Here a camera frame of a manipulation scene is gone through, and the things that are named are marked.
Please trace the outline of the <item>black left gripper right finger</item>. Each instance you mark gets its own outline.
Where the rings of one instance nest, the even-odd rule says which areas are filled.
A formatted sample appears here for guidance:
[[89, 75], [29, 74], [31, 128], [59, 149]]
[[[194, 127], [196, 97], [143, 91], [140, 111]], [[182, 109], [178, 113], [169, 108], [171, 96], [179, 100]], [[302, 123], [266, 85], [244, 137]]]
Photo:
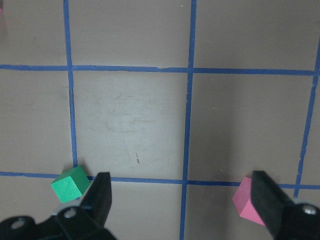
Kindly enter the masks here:
[[252, 172], [250, 198], [271, 236], [282, 236], [285, 211], [295, 205], [293, 200], [263, 170]]

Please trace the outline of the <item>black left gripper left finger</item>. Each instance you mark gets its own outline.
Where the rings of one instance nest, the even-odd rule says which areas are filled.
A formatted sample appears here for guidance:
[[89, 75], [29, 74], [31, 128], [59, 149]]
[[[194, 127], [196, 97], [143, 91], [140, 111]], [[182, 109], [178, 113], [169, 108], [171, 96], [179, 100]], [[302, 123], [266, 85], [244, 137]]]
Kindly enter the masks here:
[[109, 172], [99, 172], [79, 207], [99, 227], [104, 227], [112, 205], [112, 185]]

